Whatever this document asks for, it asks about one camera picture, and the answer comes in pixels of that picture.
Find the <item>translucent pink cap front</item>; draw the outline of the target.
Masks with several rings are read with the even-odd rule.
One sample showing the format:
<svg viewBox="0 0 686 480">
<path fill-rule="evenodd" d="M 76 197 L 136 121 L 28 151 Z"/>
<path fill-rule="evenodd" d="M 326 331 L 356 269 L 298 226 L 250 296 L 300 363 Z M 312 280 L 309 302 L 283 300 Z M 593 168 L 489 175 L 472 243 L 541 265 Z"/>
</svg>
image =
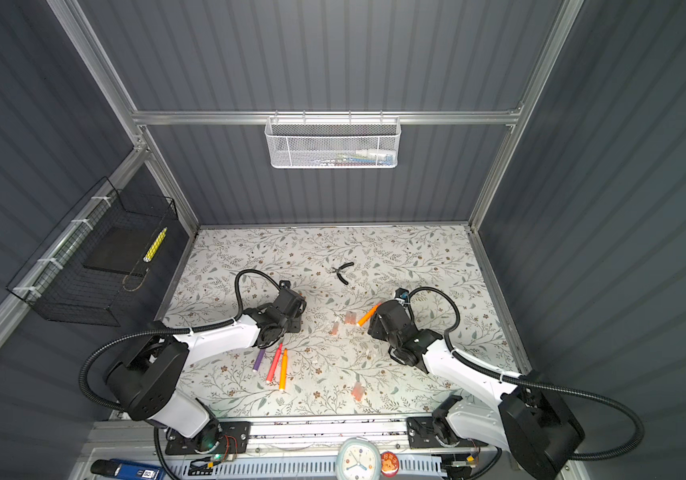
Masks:
<svg viewBox="0 0 686 480">
<path fill-rule="evenodd" d="M 357 402 L 361 402 L 365 395 L 365 389 L 360 382 L 356 382 L 352 388 L 351 394 Z"/>
</svg>

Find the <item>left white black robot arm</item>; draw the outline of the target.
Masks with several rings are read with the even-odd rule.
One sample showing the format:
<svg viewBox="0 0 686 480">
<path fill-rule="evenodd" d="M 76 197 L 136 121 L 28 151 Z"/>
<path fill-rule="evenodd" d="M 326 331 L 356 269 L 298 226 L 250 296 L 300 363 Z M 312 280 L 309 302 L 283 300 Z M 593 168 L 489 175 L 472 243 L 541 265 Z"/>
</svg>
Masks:
<svg viewBox="0 0 686 480">
<path fill-rule="evenodd" d="M 303 296 L 282 283 L 274 301 L 248 308 L 213 329 L 129 340 L 104 382 L 131 419 L 212 445 L 223 429 L 201 401 L 178 387 L 183 370 L 231 350 L 267 349 L 301 330 L 305 309 Z"/>
</svg>

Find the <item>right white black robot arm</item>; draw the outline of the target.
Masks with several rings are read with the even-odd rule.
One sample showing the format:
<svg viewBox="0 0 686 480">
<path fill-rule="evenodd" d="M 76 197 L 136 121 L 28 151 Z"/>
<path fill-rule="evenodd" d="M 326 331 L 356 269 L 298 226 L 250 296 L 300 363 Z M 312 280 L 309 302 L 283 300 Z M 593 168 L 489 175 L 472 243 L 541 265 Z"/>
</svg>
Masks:
<svg viewBox="0 0 686 480">
<path fill-rule="evenodd" d="M 368 334 L 386 342 L 397 363 L 471 395 L 453 394 L 432 413 L 432 429 L 442 444 L 480 440 L 510 452 L 533 478 L 554 479 L 586 437 L 559 393 L 505 381 L 505 371 L 449 346 L 445 335 L 418 328 L 401 300 L 371 310 Z"/>
</svg>

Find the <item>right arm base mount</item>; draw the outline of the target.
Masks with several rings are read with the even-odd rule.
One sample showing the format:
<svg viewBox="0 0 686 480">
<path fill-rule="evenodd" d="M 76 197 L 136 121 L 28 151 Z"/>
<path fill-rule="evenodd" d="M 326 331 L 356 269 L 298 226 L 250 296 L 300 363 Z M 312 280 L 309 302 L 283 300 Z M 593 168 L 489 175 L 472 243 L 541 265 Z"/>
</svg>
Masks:
<svg viewBox="0 0 686 480">
<path fill-rule="evenodd" d="M 455 434 L 441 439 L 431 416 L 409 416 L 405 419 L 409 447 L 412 449 L 463 448 L 480 449 L 488 443 L 475 439 L 461 439 Z"/>
</svg>

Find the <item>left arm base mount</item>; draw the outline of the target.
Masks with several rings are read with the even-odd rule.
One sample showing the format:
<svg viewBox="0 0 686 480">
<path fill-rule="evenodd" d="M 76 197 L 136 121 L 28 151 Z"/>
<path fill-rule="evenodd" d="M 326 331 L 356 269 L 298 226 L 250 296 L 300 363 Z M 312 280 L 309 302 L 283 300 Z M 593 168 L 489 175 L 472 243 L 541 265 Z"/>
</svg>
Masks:
<svg viewBox="0 0 686 480">
<path fill-rule="evenodd" d="M 166 435 L 166 455 L 238 455 L 246 452 L 252 424 L 247 421 L 211 422 L 193 438 L 175 430 Z"/>
</svg>

